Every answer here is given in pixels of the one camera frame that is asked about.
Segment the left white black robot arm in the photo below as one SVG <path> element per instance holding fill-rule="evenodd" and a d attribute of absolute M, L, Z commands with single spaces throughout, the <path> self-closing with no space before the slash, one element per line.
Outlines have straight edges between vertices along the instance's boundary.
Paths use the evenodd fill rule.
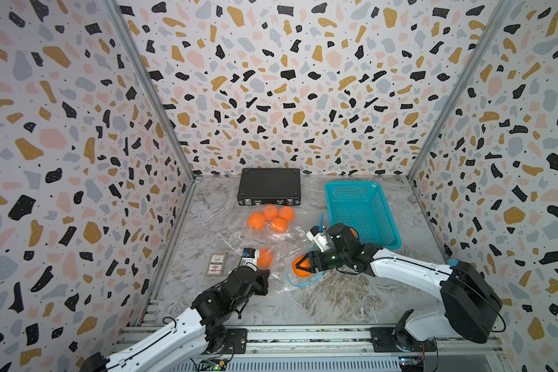
<path fill-rule="evenodd" d="M 234 313 L 240 315 L 252 296 L 268 293 L 269 275 L 250 264 L 235 268 L 155 333 L 110 356 L 95 353 L 81 370 L 166 371 L 181 361 L 217 352 L 226 339 L 224 322 Z"/>

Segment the teal plastic basket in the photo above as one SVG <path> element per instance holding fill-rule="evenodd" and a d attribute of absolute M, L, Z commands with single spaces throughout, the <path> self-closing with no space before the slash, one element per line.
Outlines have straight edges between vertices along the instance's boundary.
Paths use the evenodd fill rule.
<path fill-rule="evenodd" d="M 325 185 L 330 223 L 356 230 L 362 243 L 398 250 L 402 242 L 383 188 L 373 181 L 331 181 Z"/>

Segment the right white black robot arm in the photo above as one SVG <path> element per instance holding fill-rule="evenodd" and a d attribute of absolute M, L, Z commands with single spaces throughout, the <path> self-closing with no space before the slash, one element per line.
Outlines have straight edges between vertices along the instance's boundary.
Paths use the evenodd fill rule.
<path fill-rule="evenodd" d="M 440 303 L 428 310 L 410 309 L 392 330 L 392 344 L 412 351 L 428 339 L 462 337 L 484 344 L 500 319 L 502 301 L 469 263 L 427 263 L 397 254 L 373 243 L 362 243 L 357 231 L 342 223 L 307 237 L 318 247 L 293 261 L 299 277 L 336 270 L 342 274 L 366 274 L 387 278 L 430 294 Z"/>

